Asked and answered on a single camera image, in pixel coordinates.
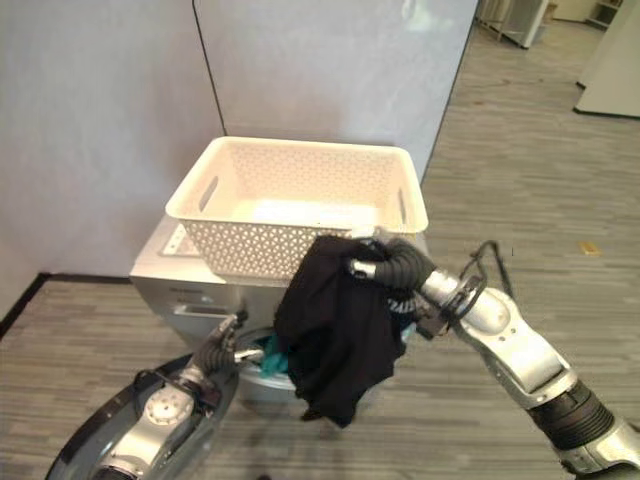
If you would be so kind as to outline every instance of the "plastic basket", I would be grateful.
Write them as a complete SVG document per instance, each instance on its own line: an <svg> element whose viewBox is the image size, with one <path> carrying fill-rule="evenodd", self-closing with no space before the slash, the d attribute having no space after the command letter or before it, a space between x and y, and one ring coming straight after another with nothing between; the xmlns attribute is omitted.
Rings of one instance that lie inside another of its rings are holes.
<svg viewBox="0 0 640 480"><path fill-rule="evenodd" d="M222 137L166 206L216 274L288 279L319 234L427 227L409 154L374 147Z"/></svg>

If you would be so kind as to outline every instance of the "black cloth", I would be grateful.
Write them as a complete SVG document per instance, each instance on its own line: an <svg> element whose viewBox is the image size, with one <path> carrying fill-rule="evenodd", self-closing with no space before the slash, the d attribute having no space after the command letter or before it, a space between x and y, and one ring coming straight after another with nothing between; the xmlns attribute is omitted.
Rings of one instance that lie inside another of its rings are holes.
<svg viewBox="0 0 640 480"><path fill-rule="evenodd" d="M393 375L407 325L392 318L391 292L347 271L350 258L381 260L384 254L356 240L318 237L274 323L296 395L309 404L305 417L326 416L343 428L366 390Z"/></svg>

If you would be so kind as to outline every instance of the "black wire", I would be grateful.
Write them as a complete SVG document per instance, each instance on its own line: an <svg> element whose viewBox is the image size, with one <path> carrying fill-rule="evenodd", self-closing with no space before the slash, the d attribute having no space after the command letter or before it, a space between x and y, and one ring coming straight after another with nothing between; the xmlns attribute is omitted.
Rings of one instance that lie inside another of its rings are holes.
<svg viewBox="0 0 640 480"><path fill-rule="evenodd" d="M200 46L202 46L204 63L207 65L207 73L209 74L209 82L211 82L211 90L213 90L213 98L216 102L216 108L218 109L218 116L220 117L220 125L222 126L222 133L224 133L224 135L227 136L228 135L227 127L224 124L224 117L222 116L222 108L220 107L220 100L218 99L218 91L216 90L216 84L213 81L213 70L211 70L211 64L209 63L209 55L207 55L207 48L204 46L204 38L202 37L202 28L200 28L200 18L198 17L196 0L191 0L191 8L193 9L193 16L196 19L196 27L198 27L198 37L200 38Z"/></svg>
<svg viewBox="0 0 640 480"><path fill-rule="evenodd" d="M511 285L511 279L509 278L509 273L507 272L507 268L504 265L504 260L500 255L500 247L498 246L498 242L496 242L495 240L487 240L486 242L482 243L482 245L480 245L480 247L478 247L475 252L471 254L471 260L462 270L460 278L464 278L467 275L469 269L475 266L478 269L478 272L480 272L483 283L486 285L486 283L488 282L488 275L484 264L482 263L482 259L488 248L491 248L491 250L493 250L493 256L500 272L500 280L502 281L502 289L504 290L504 293L515 299L513 286Z"/></svg>

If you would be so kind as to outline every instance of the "basket rim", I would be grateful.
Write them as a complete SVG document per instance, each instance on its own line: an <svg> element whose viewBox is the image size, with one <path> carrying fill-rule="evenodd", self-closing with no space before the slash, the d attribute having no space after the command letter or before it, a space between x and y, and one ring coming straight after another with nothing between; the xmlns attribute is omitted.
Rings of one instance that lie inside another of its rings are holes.
<svg viewBox="0 0 640 480"><path fill-rule="evenodd" d="M313 228L313 229L331 229L331 230L340 230L340 231L348 231L351 228L344 228L342 226L333 226L330 224L292 224L286 222L246 222L246 221L238 221L233 220L227 217L222 216L213 216L213 215L204 215L198 213L185 213L183 208L183 198L190 191L192 184L194 184L199 176L201 176L204 171L206 171L209 163L215 157L215 153L222 149L225 145L233 145L233 144L260 144L260 145L287 145L287 146L321 146L322 148L335 148L338 150L349 149L351 151L371 151L375 149L377 151L385 151L388 153L393 153L397 160L403 164L405 170L409 172L413 172L413 175L409 175L408 182L406 187L408 189L407 194L410 198L420 198L422 200L422 192L420 189L420 185L417 179L417 175L415 174L415 168L413 166L413 162L411 160L411 156L409 152L405 149L396 147L396 146L377 146L377 145L361 145L361 144L351 144L351 143L335 143L335 142L315 142L315 141L306 141L306 140L284 140L284 139L271 139L271 138L255 138L255 137L237 137L237 136L224 136L218 137L211 141L207 148L202 152L200 157L196 160L190 171L184 177L184 179L180 182L178 188L171 195L171 198L165 205L165 213L175 218L179 221L194 221L194 222L215 222L215 223L224 223L224 224L239 224L239 225L261 225L261 226L286 226L292 228ZM385 227L387 230L393 233L419 233L425 230L429 224L429 220L427 217L426 208L424 205L424 200L420 202L420 205L415 205L414 202L411 204L412 216L414 218L413 225L405 226L401 229L394 228L392 225L381 224L379 226Z"/></svg>

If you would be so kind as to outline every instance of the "teal cloth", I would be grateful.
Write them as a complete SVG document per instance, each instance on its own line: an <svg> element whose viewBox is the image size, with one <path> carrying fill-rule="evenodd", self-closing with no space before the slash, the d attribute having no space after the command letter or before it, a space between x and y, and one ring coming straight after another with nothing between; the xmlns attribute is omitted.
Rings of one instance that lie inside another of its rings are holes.
<svg viewBox="0 0 640 480"><path fill-rule="evenodd" d="M289 368L289 360L287 355L278 349L278 337L274 333L267 340L264 347L264 357L260 367L260 376L262 378L273 377L278 373L287 373Z"/></svg>

